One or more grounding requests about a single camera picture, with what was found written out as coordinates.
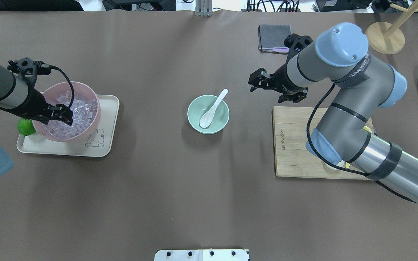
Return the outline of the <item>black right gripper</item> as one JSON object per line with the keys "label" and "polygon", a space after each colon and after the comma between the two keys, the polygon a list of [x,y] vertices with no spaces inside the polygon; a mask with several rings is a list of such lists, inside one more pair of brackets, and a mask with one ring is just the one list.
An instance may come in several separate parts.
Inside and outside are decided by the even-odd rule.
{"label": "black right gripper", "polygon": [[299,87],[282,72],[268,74],[264,68],[260,68],[249,76],[250,91],[256,89],[274,90],[280,93],[278,103],[299,103],[307,97],[308,88]]}

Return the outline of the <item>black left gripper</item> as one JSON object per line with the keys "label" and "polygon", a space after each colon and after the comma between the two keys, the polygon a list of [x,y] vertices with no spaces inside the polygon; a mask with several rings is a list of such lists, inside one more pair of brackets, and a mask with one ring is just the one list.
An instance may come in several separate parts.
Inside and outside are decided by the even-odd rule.
{"label": "black left gripper", "polygon": [[63,103],[53,105],[46,101],[43,94],[36,92],[31,100],[31,120],[39,121],[45,125],[50,120],[57,120],[71,126],[73,124],[71,106],[73,105],[74,95],[72,92],[68,92],[66,96],[69,101],[68,105]]}

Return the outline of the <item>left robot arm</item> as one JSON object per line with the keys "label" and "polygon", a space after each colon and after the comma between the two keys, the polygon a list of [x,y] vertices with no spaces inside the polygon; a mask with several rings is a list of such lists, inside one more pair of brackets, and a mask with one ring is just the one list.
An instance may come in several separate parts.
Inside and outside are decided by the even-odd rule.
{"label": "left robot arm", "polygon": [[[0,65],[0,111],[43,124],[57,120],[72,125],[71,105],[48,104],[35,89],[37,76],[49,75],[52,70],[60,71],[56,66],[30,58],[9,61],[7,67]],[[0,146],[0,176],[13,165],[13,160]]]}

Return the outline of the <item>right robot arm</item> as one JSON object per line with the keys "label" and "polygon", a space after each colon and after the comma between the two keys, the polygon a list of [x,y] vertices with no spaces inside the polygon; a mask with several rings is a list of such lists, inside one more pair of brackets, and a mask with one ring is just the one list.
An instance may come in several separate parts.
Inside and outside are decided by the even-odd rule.
{"label": "right robot arm", "polygon": [[320,34],[289,35],[287,60],[275,73],[258,69],[249,76],[251,91],[279,92],[279,103],[302,101],[312,83],[330,79],[340,91],[317,127],[307,125],[308,151],[327,165],[341,161],[403,199],[418,203],[418,159],[398,145],[367,132],[365,123],[377,108],[393,106],[407,81],[396,69],[368,53],[361,28],[339,23]]}

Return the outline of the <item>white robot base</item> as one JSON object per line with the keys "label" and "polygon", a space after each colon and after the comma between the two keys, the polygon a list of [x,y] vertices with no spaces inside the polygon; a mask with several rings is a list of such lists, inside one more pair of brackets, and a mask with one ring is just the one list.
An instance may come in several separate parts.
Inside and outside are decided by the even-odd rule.
{"label": "white robot base", "polygon": [[159,250],[154,261],[250,261],[250,254],[237,248]]}

